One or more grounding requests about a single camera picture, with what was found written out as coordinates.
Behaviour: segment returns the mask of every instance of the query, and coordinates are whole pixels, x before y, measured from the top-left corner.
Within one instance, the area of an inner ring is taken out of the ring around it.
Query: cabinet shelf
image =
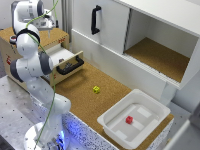
[[[178,82],[181,82],[190,61],[190,58],[149,38],[144,38],[125,53]]]

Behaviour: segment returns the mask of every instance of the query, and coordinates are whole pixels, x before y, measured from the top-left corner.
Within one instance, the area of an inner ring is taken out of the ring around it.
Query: cabinet door
[[[92,11],[96,5],[96,28],[99,33],[92,35]],[[113,0],[74,0],[73,29],[117,53],[122,54],[130,9]]]

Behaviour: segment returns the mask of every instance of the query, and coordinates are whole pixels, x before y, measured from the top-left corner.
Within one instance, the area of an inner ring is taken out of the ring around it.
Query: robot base
[[[34,126],[32,126],[25,134],[24,137],[24,148],[25,150],[59,150],[59,148],[55,147],[55,144],[53,142],[49,142],[46,143],[45,145],[42,145],[38,142],[36,148],[36,142],[34,140],[36,133],[43,127],[44,122],[40,122]],[[66,150],[69,146],[70,143],[70,138],[69,138],[69,134],[64,133],[63,131],[61,131],[62,133],[60,133],[62,140],[64,141],[63,150]]]

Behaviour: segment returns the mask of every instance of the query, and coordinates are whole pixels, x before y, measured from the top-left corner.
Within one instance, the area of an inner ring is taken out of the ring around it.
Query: handle
[[[96,28],[96,13],[97,11],[101,10],[101,7],[100,6],[96,6],[96,8],[94,8],[92,10],[92,26],[91,26],[91,30],[92,30],[92,35],[100,32],[99,29]]]
[[[57,69],[58,73],[60,73],[61,75],[66,75],[84,64],[84,61],[81,58],[79,58],[79,56],[76,56],[76,61],[78,63],[69,68],[60,69],[60,67],[57,66],[56,69]]]

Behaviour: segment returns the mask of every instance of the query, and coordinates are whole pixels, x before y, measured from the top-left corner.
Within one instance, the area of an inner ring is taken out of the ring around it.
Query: cork surface
[[[149,38],[143,39],[125,53],[178,82],[181,82],[190,61],[188,57]]]
[[[94,86],[100,87],[99,94],[93,92]],[[72,113],[123,150],[105,134],[97,118],[130,93],[131,89],[85,62],[82,70],[56,85],[56,92],[71,100]],[[169,115],[137,150],[148,148],[172,119],[173,115]]]
[[[0,31],[0,37],[8,43],[10,42],[10,37],[13,35],[12,27]],[[45,47],[65,36],[68,36],[68,34],[59,28],[54,28],[50,31],[50,38],[48,37],[48,31],[40,31],[40,44]]]

